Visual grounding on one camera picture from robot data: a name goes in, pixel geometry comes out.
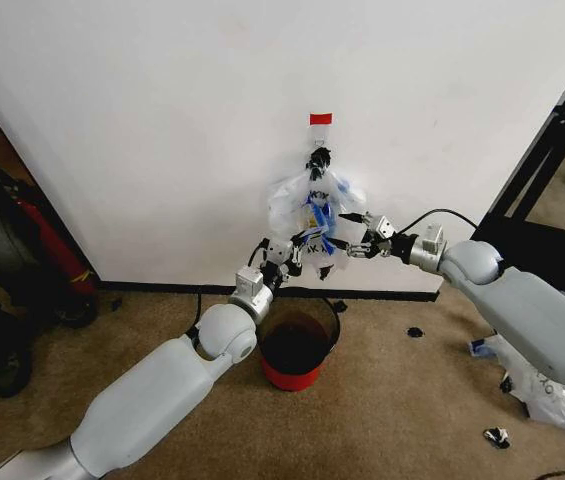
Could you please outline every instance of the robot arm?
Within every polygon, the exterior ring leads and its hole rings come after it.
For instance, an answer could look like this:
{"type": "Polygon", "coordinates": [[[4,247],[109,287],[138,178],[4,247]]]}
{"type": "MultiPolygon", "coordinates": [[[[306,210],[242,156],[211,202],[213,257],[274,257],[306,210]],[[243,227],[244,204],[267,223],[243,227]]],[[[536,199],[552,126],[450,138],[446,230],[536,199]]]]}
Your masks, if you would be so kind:
{"type": "Polygon", "coordinates": [[[547,377],[565,385],[565,296],[539,277],[506,267],[492,245],[472,240],[446,249],[440,225],[424,235],[396,233],[384,216],[344,214],[367,225],[362,243],[330,239],[353,257],[394,255],[442,275],[484,319],[547,377]]]}
{"type": "Polygon", "coordinates": [[[229,303],[206,310],[184,335],[160,345],[103,390],[68,439],[3,462],[0,480],[93,480],[146,455],[224,372],[253,351],[256,325],[275,290],[301,274],[300,245],[309,234],[265,239],[265,261],[260,268],[240,269],[229,303]]]}

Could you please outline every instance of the fire extinguisher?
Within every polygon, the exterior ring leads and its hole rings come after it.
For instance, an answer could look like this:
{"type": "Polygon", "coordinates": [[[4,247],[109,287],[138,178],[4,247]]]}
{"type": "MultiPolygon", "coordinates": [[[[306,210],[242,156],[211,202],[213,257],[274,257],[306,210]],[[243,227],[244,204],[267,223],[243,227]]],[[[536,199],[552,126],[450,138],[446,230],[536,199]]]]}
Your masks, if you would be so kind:
{"type": "Polygon", "coordinates": [[[39,227],[40,243],[49,262],[66,275],[72,291],[81,296],[94,296],[95,282],[91,271],[69,248],[40,209],[21,197],[17,197],[15,201],[39,227]]]}

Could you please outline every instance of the red bucket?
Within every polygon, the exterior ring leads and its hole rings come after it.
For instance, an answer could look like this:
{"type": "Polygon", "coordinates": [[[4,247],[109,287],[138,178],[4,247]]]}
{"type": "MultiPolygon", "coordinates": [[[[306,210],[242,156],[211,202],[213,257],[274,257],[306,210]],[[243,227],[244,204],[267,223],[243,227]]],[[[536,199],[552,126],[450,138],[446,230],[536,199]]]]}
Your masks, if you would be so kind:
{"type": "Polygon", "coordinates": [[[281,390],[310,387],[339,336],[340,319],[326,299],[276,299],[258,328],[264,375],[281,390]]]}

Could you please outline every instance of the plastic bag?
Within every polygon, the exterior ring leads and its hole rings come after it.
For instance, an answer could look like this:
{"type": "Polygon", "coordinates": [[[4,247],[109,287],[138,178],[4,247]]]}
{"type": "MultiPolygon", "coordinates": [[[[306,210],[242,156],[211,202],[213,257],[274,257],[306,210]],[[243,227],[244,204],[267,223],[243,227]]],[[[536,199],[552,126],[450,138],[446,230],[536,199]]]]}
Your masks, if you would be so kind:
{"type": "Polygon", "coordinates": [[[274,185],[268,197],[269,227],[280,238],[291,238],[309,228],[321,228],[302,249],[302,262],[312,265],[322,280],[332,271],[344,268],[348,257],[327,237],[357,242],[358,229],[338,217],[340,213],[364,212],[366,197],[349,182],[326,168],[319,178],[307,169],[274,185]]]}
{"type": "Polygon", "coordinates": [[[497,355],[511,380],[509,393],[526,404],[533,420],[565,429],[565,385],[549,380],[500,335],[472,342],[470,348],[473,356],[497,355]]]}

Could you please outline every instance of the hanging plastic bag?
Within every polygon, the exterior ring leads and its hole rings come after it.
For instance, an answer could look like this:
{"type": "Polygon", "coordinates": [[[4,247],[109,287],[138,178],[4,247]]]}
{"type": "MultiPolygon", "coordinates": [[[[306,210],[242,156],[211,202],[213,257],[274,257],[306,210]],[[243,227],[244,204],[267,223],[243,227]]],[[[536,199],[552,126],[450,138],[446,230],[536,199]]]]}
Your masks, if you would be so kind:
{"type": "Polygon", "coordinates": [[[507,372],[508,393],[526,404],[533,420],[565,429],[565,385],[541,374],[500,335],[471,342],[470,349],[476,357],[497,356],[507,372]]]}
{"type": "Polygon", "coordinates": [[[269,227],[274,235],[290,238],[310,228],[322,232],[308,238],[302,249],[303,263],[312,265],[322,280],[348,263],[346,254],[327,237],[359,240],[351,222],[342,221],[338,215],[364,212],[366,204],[364,193],[329,170],[330,158],[328,149],[318,148],[311,154],[306,170],[274,185],[268,198],[269,227]]]}

